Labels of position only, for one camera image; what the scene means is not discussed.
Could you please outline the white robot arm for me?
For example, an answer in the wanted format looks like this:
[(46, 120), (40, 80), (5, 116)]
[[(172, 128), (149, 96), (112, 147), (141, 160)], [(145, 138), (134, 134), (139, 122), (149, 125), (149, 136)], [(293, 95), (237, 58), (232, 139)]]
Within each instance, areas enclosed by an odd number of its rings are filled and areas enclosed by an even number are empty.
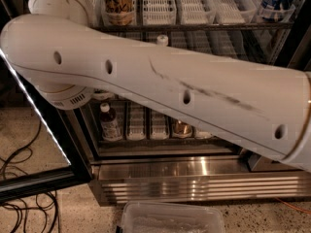
[(311, 172), (306, 72), (111, 36), (72, 8), (12, 19), (1, 51), (60, 110), (80, 108), (103, 89)]

